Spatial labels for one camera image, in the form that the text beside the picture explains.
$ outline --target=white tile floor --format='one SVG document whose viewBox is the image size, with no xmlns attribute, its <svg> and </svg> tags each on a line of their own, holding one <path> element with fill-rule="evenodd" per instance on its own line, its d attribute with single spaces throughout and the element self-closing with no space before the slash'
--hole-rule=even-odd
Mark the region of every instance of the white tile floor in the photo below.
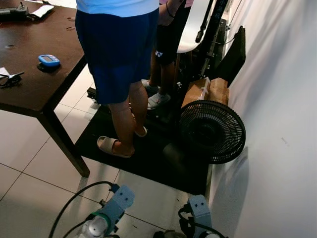
<svg viewBox="0 0 317 238">
<path fill-rule="evenodd" d="M 94 87 L 87 68 L 55 112 L 75 142 L 97 111 L 86 90 Z M 0 111 L 0 233 L 4 238 L 45 238 L 66 201 L 96 181 L 129 186 L 135 201 L 118 224 L 121 238 L 152 238 L 155 231 L 180 231 L 177 211 L 188 194 L 160 183 L 84 158 L 91 175 L 82 178 L 34 118 Z M 62 217 L 54 237 L 99 208 L 107 186 L 91 188 Z"/>
</svg>

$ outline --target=table top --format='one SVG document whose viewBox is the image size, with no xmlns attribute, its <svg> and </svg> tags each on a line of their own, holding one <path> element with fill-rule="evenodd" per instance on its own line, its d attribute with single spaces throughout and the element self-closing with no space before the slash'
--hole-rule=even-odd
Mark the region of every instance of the table top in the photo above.
<svg viewBox="0 0 317 238">
<path fill-rule="evenodd" d="M 19 4 L 19 0 L 0 0 L 0 7 Z M 23 4 L 29 12 L 42 6 L 29 1 Z M 48 105 L 54 108 L 61 100 L 85 66 L 75 22 L 68 19 L 75 15 L 75 9 L 55 6 L 41 21 L 0 22 L 0 67 L 10 74 L 25 72 L 19 86 L 0 89 L 0 109 L 28 115 Z M 56 56 L 61 67 L 53 73 L 39 71 L 38 56 L 44 54 Z"/>
</svg>

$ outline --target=blue shorts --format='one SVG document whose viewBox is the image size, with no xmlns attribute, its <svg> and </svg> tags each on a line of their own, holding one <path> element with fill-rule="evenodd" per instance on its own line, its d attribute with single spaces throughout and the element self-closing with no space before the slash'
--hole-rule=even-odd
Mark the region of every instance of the blue shorts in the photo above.
<svg viewBox="0 0 317 238">
<path fill-rule="evenodd" d="M 130 84 L 147 78 L 158 16 L 158 9 L 132 17 L 77 11 L 77 35 L 95 81 L 98 104 L 124 102 Z"/>
</svg>

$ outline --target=white wall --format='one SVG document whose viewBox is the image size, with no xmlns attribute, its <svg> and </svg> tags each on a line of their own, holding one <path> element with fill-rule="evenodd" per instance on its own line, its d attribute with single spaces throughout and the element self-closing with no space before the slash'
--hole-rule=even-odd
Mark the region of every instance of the white wall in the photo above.
<svg viewBox="0 0 317 238">
<path fill-rule="evenodd" d="M 239 3 L 234 0 L 232 12 Z M 317 237 L 317 3 L 243 0 L 246 63 L 230 87 L 246 148 L 213 167 L 213 226 L 229 238 Z"/>
</svg>

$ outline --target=table leg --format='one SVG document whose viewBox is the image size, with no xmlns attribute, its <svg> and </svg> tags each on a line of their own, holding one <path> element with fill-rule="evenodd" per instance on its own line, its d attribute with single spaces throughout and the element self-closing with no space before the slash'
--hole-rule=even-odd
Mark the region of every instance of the table leg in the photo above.
<svg viewBox="0 0 317 238">
<path fill-rule="evenodd" d="M 68 157 L 69 161 L 77 169 L 80 175 L 83 177 L 88 177 L 90 171 L 87 165 L 76 150 L 74 143 L 71 141 L 54 111 L 52 109 L 45 110 L 37 116 L 37 119 L 57 143 L 57 145 L 61 148 L 64 154 Z"/>
</svg>

